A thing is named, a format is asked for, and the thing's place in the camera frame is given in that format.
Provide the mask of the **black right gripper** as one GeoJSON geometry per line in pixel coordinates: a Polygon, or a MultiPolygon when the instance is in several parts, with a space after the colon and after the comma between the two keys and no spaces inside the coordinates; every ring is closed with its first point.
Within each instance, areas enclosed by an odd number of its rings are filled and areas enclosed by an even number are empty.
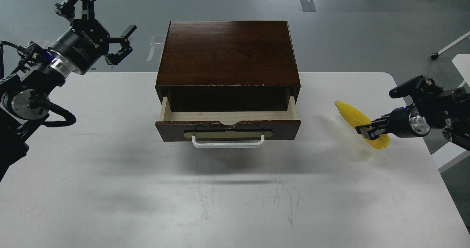
{"type": "Polygon", "coordinates": [[[430,126],[416,107],[396,108],[389,114],[389,118],[381,117],[369,124],[356,126],[355,129],[371,141],[388,133],[399,138],[424,137],[430,133],[430,126]]]}

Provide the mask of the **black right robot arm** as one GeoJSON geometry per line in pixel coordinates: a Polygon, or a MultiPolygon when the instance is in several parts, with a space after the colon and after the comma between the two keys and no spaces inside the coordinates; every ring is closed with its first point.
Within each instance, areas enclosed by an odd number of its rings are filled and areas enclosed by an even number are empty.
{"type": "Polygon", "coordinates": [[[425,76],[417,76],[396,86],[391,98],[410,96],[412,104],[398,107],[369,124],[355,124],[358,134],[368,140],[392,133],[399,138],[424,137],[431,129],[441,129],[443,137],[470,149],[470,98],[464,87],[445,90],[425,76]]]}

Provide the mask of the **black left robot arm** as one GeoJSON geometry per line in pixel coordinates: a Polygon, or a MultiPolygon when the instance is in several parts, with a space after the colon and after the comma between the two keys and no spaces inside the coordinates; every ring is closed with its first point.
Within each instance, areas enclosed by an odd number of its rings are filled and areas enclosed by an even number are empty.
{"type": "Polygon", "coordinates": [[[1,177],[25,157],[27,139],[40,127],[63,127],[77,122],[74,114],[54,104],[49,94],[65,84],[71,73],[84,75],[100,58],[117,65],[132,52],[130,25],[121,36],[111,37],[95,18],[96,0],[64,0],[56,14],[70,23],[69,29],[48,48],[34,42],[22,47],[2,41],[19,54],[17,67],[5,74],[1,66],[1,177]]]}

